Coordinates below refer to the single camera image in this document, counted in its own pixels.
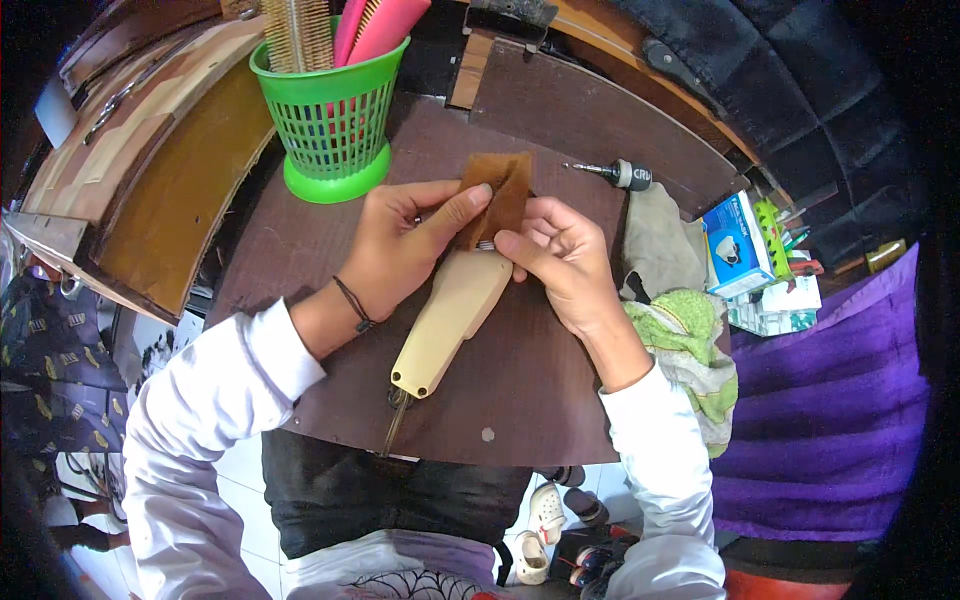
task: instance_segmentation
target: wooden cabinet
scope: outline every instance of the wooden cabinet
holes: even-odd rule
[[[83,239],[71,253],[52,252],[24,231],[16,237],[92,289],[175,324],[237,186],[274,135],[247,65],[263,22],[181,32],[196,37],[135,88],[87,146],[105,102],[182,38],[165,38],[96,80],[79,123],[48,155],[21,207],[87,223]]]

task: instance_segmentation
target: sandpaper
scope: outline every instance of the sandpaper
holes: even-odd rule
[[[454,248],[473,250],[477,243],[493,240],[501,229],[520,231],[527,198],[531,196],[532,167],[533,156],[528,152],[515,155],[470,155],[467,170],[460,181],[460,191],[481,183],[489,183],[493,198],[487,209],[457,234],[453,240]]]

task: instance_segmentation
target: green towel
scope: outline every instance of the green towel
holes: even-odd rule
[[[627,301],[623,307],[663,374],[689,396],[710,458],[720,456],[730,442],[737,397],[736,365],[716,346],[726,303],[680,289],[657,296],[649,306]]]

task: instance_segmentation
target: dark brown table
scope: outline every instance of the dark brown table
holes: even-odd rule
[[[600,225],[613,256],[626,196],[600,178],[564,169],[571,156],[471,125],[437,100],[404,94],[395,97],[388,135],[394,161],[387,183],[456,179],[471,153],[533,152],[533,190],[561,198]],[[277,169],[244,229],[207,324],[263,309],[281,296],[299,299],[328,283],[347,257],[362,205],[362,199],[302,202]],[[429,289],[430,281],[388,322],[328,357],[327,379],[306,391],[285,428],[382,448],[394,415],[387,404],[390,369]],[[583,347],[557,320],[542,286],[535,279],[511,282],[437,391],[407,412],[393,452],[486,465],[616,461],[598,387]],[[494,438],[484,442],[481,432],[488,427]]]

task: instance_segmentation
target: spider web print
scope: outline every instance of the spider web print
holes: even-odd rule
[[[479,584],[457,575],[426,569],[364,575],[352,584],[345,584],[345,587],[350,588],[352,592],[359,592],[348,594],[353,598],[471,600],[475,595],[477,600],[509,598],[509,596],[490,593]]]

